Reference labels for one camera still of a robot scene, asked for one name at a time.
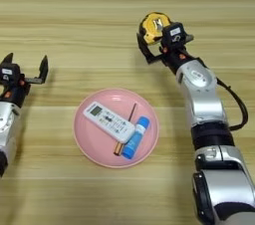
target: wooden table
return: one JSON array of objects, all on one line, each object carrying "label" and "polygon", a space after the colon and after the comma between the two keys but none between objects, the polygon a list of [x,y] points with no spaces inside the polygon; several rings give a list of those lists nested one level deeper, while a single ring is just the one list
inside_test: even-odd
[{"label": "wooden table", "polygon": [[[183,99],[161,63],[148,66],[135,32],[161,11],[195,36],[187,45],[250,110],[234,132],[255,178],[255,0],[0,0],[1,58],[15,53],[27,76],[47,54],[47,84],[33,87],[23,110],[15,162],[0,183],[0,224],[190,225],[193,147]],[[142,164],[124,170],[87,160],[73,137],[74,113],[103,88],[137,92],[155,108],[160,138]],[[230,123],[236,103],[220,90]]]}]

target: white label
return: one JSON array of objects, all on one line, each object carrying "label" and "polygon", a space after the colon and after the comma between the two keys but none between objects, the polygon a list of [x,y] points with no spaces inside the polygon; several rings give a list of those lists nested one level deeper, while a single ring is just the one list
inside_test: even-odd
[{"label": "white label", "polygon": [[144,134],[145,131],[146,131],[146,128],[140,124],[137,124],[136,127],[135,127],[135,131],[141,133],[141,134]]},{"label": "white label", "polygon": [[176,28],[176,29],[170,31],[171,36],[174,36],[174,35],[179,34],[179,33],[180,33],[180,28]]},{"label": "white label", "polygon": [[12,75],[12,71],[7,69],[2,69],[2,73],[6,75]]}]

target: glue stick cap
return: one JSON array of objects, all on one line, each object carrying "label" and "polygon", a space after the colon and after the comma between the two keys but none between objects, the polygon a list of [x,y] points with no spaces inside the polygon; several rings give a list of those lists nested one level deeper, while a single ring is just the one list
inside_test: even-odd
[{"label": "glue stick cap", "polygon": [[147,117],[141,116],[141,117],[138,119],[137,124],[140,124],[140,125],[142,125],[142,126],[145,127],[145,128],[148,128],[149,119],[148,119]]}]

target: silver robot arm segment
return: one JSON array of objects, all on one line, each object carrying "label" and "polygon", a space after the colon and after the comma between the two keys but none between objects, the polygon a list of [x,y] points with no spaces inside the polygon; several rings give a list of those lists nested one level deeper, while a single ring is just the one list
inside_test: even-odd
[{"label": "silver robot arm segment", "polygon": [[254,224],[254,184],[227,129],[215,75],[193,60],[177,70],[176,79],[196,149],[193,193],[199,220],[206,225]]}]

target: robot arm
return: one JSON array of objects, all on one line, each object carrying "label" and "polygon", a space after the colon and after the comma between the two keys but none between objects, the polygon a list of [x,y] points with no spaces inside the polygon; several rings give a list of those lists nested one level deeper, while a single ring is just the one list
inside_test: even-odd
[{"label": "robot arm", "polygon": [[[219,80],[201,60],[186,52],[184,45],[192,39],[181,23],[173,23],[160,13],[147,15],[137,34],[146,60],[149,63],[161,60],[170,67],[185,98],[195,149],[193,195],[198,219],[204,225],[251,225],[255,220],[254,185],[230,132],[231,128],[242,127],[248,115],[240,125],[228,125],[216,93]],[[160,42],[158,56],[148,47],[156,42]],[[247,113],[241,100],[232,91],[230,93]]]},{"label": "robot arm", "polygon": [[48,75],[48,59],[40,66],[38,78],[25,78],[20,67],[12,63],[13,54],[0,64],[0,84],[4,90],[0,96],[0,176],[14,159],[17,149],[16,134],[20,126],[21,107],[29,94],[31,84],[43,84]]}]

